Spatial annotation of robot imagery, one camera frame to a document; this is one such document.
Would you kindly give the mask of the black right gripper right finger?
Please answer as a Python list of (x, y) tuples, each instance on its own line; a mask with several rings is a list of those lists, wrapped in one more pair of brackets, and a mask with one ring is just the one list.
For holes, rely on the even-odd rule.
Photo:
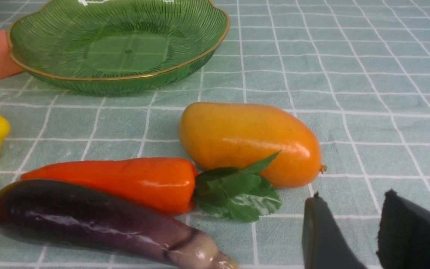
[(389, 190), (377, 243), (384, 269), (430, 269), (430, 211)]

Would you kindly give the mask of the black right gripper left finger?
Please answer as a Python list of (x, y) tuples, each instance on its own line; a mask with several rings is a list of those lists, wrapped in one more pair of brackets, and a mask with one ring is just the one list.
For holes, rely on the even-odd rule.
[(365, 269), (346, 243), (328, 204), (319, 193), (306, 199), (302, 232), (306, 269)]

